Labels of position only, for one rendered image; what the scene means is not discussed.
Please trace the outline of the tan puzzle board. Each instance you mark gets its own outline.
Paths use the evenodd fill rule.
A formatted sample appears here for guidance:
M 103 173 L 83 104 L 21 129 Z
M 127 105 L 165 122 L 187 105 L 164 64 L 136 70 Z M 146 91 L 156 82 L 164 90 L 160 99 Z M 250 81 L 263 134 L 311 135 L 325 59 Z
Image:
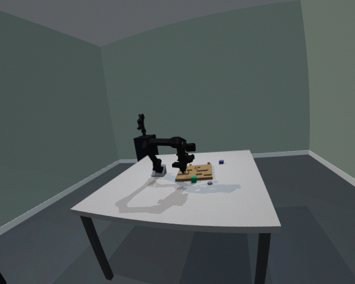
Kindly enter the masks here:
M 197 180 L 213 180 L 212 165 L 205 164 L 205 165 L 187 166 L 185 174 L 182 174 L 180 170 L 178 171 L 175 181 L 176 182 L 191 181 L 192 176 L 196 176 Z

